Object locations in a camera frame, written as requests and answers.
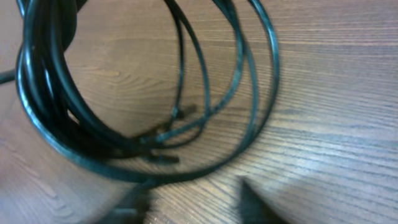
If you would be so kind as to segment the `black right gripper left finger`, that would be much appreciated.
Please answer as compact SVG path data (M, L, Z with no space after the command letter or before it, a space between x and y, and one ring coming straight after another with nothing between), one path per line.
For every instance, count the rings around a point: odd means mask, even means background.
M151 210L154 181L135 186L115 207L95 224L143 224Z

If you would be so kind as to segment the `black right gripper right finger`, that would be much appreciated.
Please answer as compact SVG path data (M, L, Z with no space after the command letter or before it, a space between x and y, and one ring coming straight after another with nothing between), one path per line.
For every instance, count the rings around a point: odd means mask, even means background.
M246 178L241 178L238 213L243 224L289 224L258 194Z

